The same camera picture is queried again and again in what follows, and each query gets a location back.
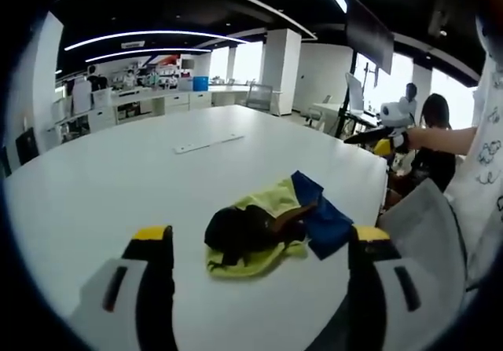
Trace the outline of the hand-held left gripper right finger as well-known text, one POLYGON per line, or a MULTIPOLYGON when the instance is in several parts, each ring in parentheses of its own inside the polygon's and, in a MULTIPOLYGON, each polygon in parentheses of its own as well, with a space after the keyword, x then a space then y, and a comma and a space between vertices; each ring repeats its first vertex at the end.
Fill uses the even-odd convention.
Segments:
POLYGON ((464 245, 457 226, 421 225, 392 239, 352 228, 348 244, 352 350, 429 350, 461 314, 464 245))

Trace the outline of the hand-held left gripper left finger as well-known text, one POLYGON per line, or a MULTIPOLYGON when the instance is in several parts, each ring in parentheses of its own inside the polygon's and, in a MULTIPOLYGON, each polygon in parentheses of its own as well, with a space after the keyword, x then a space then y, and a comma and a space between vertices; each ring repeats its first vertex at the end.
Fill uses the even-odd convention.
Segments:
POLYGON ((69 317, 92 350, 173 350, 173 230, 138 230, 83 285, 69 317))

